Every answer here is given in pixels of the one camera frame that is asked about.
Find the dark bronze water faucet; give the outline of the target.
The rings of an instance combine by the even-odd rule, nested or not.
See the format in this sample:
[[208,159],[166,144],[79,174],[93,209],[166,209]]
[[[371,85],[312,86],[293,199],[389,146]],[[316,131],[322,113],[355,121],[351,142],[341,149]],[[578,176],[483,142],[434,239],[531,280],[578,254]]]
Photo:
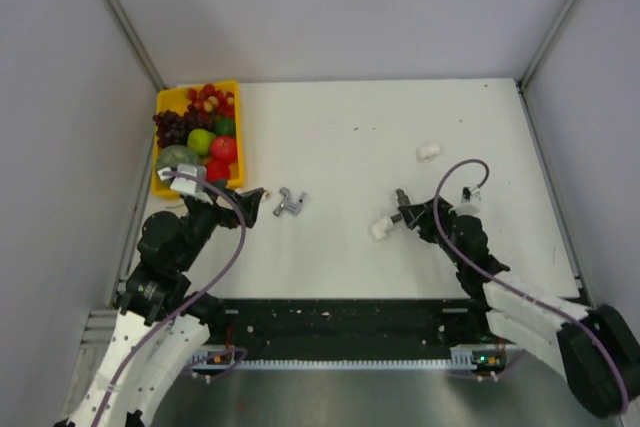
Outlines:
[[396,189],[395,194],[396,194],[396,201],[397,201],[397,212],[391,216],[391,221],[393,224],[397,224],[403,221],[403,216],[400,212],[400,208],[411,204],[409,196],[405,193],[403,189],[401,188]]

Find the far white pipe elbow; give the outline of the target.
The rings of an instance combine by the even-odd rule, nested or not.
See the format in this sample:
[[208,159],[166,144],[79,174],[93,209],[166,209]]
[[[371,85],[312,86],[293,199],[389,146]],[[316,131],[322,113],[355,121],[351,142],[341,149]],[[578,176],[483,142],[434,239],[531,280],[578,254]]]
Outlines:
[[416,159],[420,163],[434,160],[443,153],[442,146],[437,142],[427,142],[416,149]]

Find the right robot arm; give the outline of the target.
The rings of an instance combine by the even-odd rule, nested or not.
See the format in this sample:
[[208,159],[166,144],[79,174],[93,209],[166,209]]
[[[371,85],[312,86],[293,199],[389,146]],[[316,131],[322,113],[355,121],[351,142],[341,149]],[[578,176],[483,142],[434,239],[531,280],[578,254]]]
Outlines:
[[482,306],[467,317],[469,335],[519,345],[564,379],[593,416],[624,413],[639,396],[639,342],[621,313],[590,308],[536,288],[489,250],[479,218],[458,215],[443,199],[402,202],[396,218],[456,267],[462,289]]

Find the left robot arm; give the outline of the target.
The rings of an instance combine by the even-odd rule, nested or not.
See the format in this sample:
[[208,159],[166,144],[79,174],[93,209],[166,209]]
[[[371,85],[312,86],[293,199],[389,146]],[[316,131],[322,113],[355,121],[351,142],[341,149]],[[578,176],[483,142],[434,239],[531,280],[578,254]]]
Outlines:
[[184,199],[187,212],[159,211],[143,223],[139,263],[117,301],[114,331],[94,378],[62,426],[149,426],[188,360],[226,334],[220,300],[191,292],[186,273],[216,228],[246,232],[264,189],[214,185]]

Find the white pipe elbow fitting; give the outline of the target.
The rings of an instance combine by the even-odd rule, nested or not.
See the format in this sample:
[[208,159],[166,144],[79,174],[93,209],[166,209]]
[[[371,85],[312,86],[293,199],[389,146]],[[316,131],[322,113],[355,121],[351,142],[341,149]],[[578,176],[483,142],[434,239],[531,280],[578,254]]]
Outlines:
[[391,217],[385,216],[374,222],[369,228],[369,234],[375,242],[388,237],[388,233],[394,228]]

